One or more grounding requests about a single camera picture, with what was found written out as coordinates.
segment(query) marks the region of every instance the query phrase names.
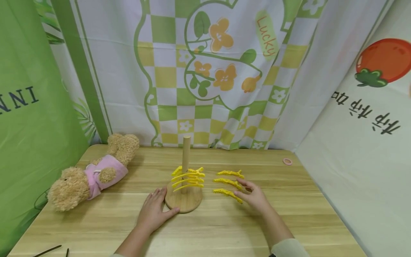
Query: wooden stand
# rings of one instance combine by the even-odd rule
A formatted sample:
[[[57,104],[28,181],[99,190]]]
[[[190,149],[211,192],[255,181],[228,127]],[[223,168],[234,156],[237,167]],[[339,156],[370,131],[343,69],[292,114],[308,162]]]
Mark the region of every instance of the wooden stand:
[[[187,173],[189,165],[189,154],[190,154],[190,144],[191,137],[184,136],[183,139],[183,153],[182,153],[182,172]],[[198,187],[188,187],[173,192],[174,188],[172,186],[174,182],[170,182],[167,185],[167,194],[165,202],[167,207],[170,209],[179,207],[179,213],[188,213],[195,210],[203,200],[203,190]]]

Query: sleeve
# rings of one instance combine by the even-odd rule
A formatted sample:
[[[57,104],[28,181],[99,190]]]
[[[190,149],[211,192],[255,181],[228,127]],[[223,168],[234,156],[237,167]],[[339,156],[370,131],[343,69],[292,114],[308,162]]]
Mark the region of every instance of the sleeve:
[[[272,257],[309,257],[297,239],[286,239],[271,248]]]

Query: tomato print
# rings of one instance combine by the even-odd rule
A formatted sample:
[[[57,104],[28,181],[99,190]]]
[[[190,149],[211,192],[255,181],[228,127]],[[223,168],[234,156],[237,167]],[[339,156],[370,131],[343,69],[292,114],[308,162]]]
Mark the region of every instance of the tomato print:
[[[358,86],[381,88],[411,69],[411,44],[398,38],[381,39],[367,47],[357,61]]]

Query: green curtain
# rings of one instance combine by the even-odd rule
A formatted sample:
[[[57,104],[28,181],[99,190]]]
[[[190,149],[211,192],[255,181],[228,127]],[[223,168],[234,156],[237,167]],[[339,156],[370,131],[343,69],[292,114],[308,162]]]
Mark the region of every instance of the green curtain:
[[[0,256],[88,147],[33,0],[0,1]]]

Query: pink hair tie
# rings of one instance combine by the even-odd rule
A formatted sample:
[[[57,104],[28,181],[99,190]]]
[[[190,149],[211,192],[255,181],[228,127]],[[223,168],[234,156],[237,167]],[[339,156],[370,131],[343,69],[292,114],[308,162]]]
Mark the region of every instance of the pink hair tie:
[[[284,158],[284,159],[283,159],[283,163],[284,163],[285,165],[288,165],[288,166],[293,165],[293,161],[290,160],[289,158]]]

